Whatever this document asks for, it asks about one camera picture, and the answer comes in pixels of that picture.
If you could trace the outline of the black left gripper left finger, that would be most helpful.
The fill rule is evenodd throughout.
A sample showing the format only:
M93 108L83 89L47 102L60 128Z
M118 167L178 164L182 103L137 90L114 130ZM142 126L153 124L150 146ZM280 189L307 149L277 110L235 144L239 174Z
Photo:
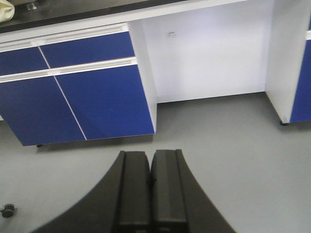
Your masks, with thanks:
M151 232L150 170L145 152L120 151L86 196L35 232Z

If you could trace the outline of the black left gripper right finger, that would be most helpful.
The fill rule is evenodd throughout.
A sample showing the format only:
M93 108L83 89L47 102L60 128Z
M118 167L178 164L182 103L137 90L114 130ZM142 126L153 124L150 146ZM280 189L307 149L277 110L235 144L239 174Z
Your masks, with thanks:
M155 233L233 233L192 174L182 150L157 150L151 167Z

